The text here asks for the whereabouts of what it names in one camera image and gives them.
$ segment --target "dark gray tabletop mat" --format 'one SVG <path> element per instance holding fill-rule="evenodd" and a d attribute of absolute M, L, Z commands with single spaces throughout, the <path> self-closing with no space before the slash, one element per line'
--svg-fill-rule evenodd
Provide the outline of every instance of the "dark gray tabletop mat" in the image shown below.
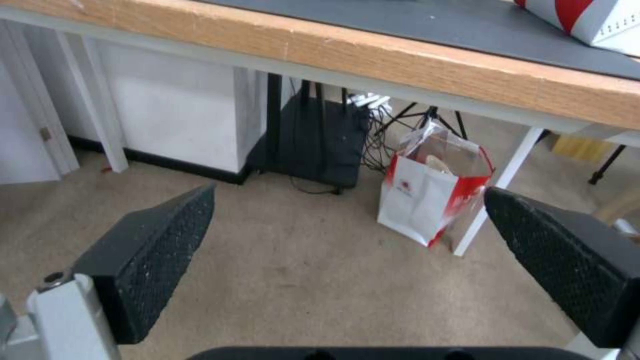
<path fill-rule="evenodd" d="M 197 0 L 640 80 L 640 63 L 588 47 L 501 0 Z"/>

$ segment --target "logo on bag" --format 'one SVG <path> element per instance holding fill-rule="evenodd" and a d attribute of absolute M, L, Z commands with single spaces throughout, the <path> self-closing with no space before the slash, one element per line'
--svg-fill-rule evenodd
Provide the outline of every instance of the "logo on bag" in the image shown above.
<path fill-rule="evenodd" d="M 396 185 L 396 189 L 400 190 L 403 194 L 412 197 L 411 195 L 411 183 L 407 180 L 400 180 L 399 184 Z"/>

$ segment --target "wooden table edge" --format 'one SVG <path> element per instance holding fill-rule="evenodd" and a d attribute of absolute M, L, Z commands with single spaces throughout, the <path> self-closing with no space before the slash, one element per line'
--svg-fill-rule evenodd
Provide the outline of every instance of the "wooden table edge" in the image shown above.
<path fill-rule="evenodd" d="M 640 81 L 190 0 L 0 0 L 0 5 L 640 129 Z"/>

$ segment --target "textured rubber pad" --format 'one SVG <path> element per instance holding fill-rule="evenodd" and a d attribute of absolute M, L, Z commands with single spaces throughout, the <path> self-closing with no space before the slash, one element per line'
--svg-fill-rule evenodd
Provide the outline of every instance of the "textured rubber pad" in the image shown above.
<path fill-rule="evenodd" d="M 92 277 L 118 344 L 142 341 L 207 232 L 213 185 L 129 213 L 75 263 Z"/>
<path fill-rule="evenodd" d="M 621 347 L 640 313 L 640 247 L 590 215 L 490 188 L 492 222 L 517 260 L 598 347 Z"/>

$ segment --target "door hinge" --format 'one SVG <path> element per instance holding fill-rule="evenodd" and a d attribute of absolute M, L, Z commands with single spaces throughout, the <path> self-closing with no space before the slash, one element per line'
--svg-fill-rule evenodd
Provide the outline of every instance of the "door hinge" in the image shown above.
<path fill-rule="evenodd" d="M 48 127 L 41 127 L 40 128 L 40 137 L 42 138 L 42 141 L 44 141 L 44 142 L 51 140 L 51 133 L 49 132 L 49 128 Z"/>

